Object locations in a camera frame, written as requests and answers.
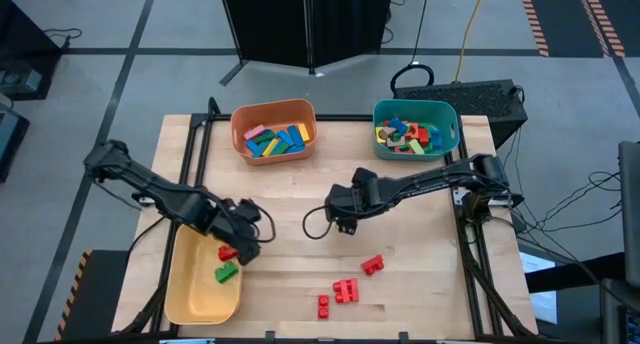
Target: yellow bin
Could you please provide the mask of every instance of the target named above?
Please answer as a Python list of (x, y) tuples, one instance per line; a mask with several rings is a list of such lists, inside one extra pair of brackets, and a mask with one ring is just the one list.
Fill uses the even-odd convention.
[(242, 266), (236, 258), (238, 273), (220, 284), (216, 269), (218, 248), (224, 242), (211, 235), (201, 235), (186, 225), (176, 233), (171, 259), (164, 312), (179, 325), (211, 325), (225, 322), (240, 304)]

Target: teal bin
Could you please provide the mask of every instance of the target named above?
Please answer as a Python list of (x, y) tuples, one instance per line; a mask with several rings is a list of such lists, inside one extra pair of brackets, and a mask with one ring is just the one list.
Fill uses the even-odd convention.
[[(409, 122), (428, 123), (440, 131), (442, 148), (424, 154), (395, 153), (376, 140), (376, 126), (384, 120), (398, 118)], [(460, 136), (458, 114), (451, 105), (434, 100), (383, 100), (373, 109), (373, 145), (376, 155), (389, 160), (434, 161), (458, 146)]]

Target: black metal frame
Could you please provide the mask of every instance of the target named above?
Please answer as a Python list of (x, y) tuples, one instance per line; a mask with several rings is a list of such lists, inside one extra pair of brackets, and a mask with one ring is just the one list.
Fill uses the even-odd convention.
[[(198, 158), (198, 166), (196, 170), (196, 178), (195, 185), (202, 185), (204, 181), (205, 174), (205, 166), (206, 160), (208, 157), (209, 151), (209, 143), (211, 138), (211, 132), (213, 128), (213, 123), (215, 121), (228, 121), (230, 120), (231, 115), (229, 114), (221, 114), (220, 109), (218, 108), (215, 100), (213, 98), (209, 99), (209, 113), (207, 114), (192, 114), (191, 120), (189, 124), (189, 133), (187, 135), (187, 142), (185, 146), (185, 152), (182, 162), (182, 168), (180, 172), (180, 183), (186, 183), (188, 180), (189, 167), (191, 165), (191, 160), (193, 158), (193, 150), (194, 143), (196, 138), (197, 130), (204, 126), (204, 135), (202, 138), (202, 145), (200, 147), (200, 157)], [(373, 120), (372, 115), (361, 115), (361, 114), (317, 114), (317, 121), (357, 121), (357, 122), (371, 122)], [(468, 152), (466, 148), (466, 142), (464, 139), (462, 121), (460, 117), (458, 117), (459, 125), (460, 125), (460, 144), (458, 146), (458, 151), (461, 158), (467, 158)], [(445, 162), (447, 164), (453, 162), (453, 156), (451, 153), (447, 154), (445, 157)], [(451, 195), (453, 199), (453, 188), (451, 189)], [(456, 203), (454, 200), (453, 208), (454, 211), (457, 209)], [(466, 226), (468, 224), (466, 222), (461, 222), (458, 215), (456, 215), (456, 228), (458, 231), (458, 239), (461, 257), (464, 262), (465, 253), (469, 252), (469, 241), (467, 240), (466, 234)], [(169, 231), (167, 237), (167, 246), (165, 248), (162, 271), (160, 274), (160, 280), (166, 280), (169, 275), (169, 269), (171, 265), (171, 256), (173, 254), (173, 243), (175, 241), (175, 236), (177, 232), (179, 224), (171, 223), (171, 230)], [(464, 266), (464, 274), (465, 274), (465, 282), (467, 287), (467, 296), (469, 301), (469, 311), (471, 314), (471, 322), (473, 326), (473, 332), (475, 340), (478, 341), (487, 341), (493, 343), (536, 343), (536, 344), (544, 344), (544, 343), (566, 343), (561, 341), (551, 341), (538, 337), (505, 337), (502, 331), (502, 321), (500, 319), (500, 314), (498, 313), (497, 305), (500, 305), (503, 309), (506, 307), (506, 304), (500, 298), (499, 294), (493, 289), (493, 280), (491, 276), (491, 268), (489, 265), (489, 257), (487, 253), (486, 242), (484, 238), (484, 234), (482, 231), (482, 226), (476, 225), (473, 227), (474, 235), (476, 236), (476, 242), (478, 244), (477, 251), (478, 257), (480, 259), (480, 269), (481, 273), (478, 272), (477, 266)], [(482, 316), (480, 313), (478, 295), (476, 290), (475, 282), (479, 281), (480, 285), (485, 289), (490, 289), (491, 293), (487, 293), (487, 304), (489, 307), (490, 320), (492, 324), (493, 334), (485, 334), (482, 328)], [(150, 342), (149, 338), (177, 338), (179, 326), (171, 323), (169, 331), (160, 331), (160, 325), (162, 321), (162, 308), (164, 306), (164, 300), (161, 305), (156, 309), (154, 313), (150, 332), (145, 334), (134, 334), (134, 335), (123, 335), (121, 336), (121, 342), (123, 343), (133, 343), (133, 342)], [(94, 340), (85, 340), (85, 343), (113, 343), (113, 337), (111, 338), (103, 338), (103, 339), (94, 339)], [(310, 342), (330, 342), (335, 344), (391, 344), (391, 343), (400, 343), (400, 344), (408, 344), (408, 343), (424, 343), (424, 344), (434, 344), (438, 342), (446, 342), (442, 340), (410, 340), (409, 334), (407, 332), (399, 332), (398, 339), (385, 339), (385, 340), (377, 340), (377, 339), (277, 339), (275, 338), (275, 332), (267, 331), (265, 332), (264, 338), (216, 338), (216, 343), (225, 344), (225, 343), (267, 343), (267, 344), (275, 344), (277, 343), (291, 343), (291, 344), (304, 344)]]

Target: yellow toy block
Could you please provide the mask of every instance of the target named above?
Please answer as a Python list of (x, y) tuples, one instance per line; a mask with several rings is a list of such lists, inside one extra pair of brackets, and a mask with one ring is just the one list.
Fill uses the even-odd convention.
[(269, 145), (267, 146), (267, 149), (264, 150), (264, 153), (262, 153), (262, 156), (268, 157), (273, 151), (273, 148), (276, 147), (276, 144), (278, 144), (278, 139), (271, 139), (271, 143), (269, 143)]
[(413, 152), (416, 154), (424, 154), (424, 149), (422, 149), (422, 146), (420, 146), (420, 143), (413, 139), (409, 142), (409, 146), (411, 147), (411, 149), (413, 149)]
[(382, 130), (382, 127), (376, 127), (376, 139), (378, 140), (378, 143), (384, 144), (386, 141), (380, 138), (380, 130)]
[(307, 132), (307, 127), (304, 124), (298, 124), (298, 130), (300, 131), (302, 140), (304, 140), (305, 142), (311, 140), (311, 138), (309, 138), (309, 133)]

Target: orange bin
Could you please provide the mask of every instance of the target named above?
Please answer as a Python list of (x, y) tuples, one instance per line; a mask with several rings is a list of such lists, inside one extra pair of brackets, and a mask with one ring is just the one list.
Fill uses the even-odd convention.
[[(261, 124), (265, 128), (273, 130), (274, 133), (278, 133), (280, 130), (286, 131), (289, 125), (304, 124), (309, 133), (309, 141), (305, 143), (305, 149), (301, 152), (252, 158), (244, 133)], [(231, 137), (233, 138), (233, 148), (251, 165), (303, 159), (313, 153), (316, 141), (316, 115), (311, 103), (304, 99), (246, 105), (236, 109), (231, 115)]]

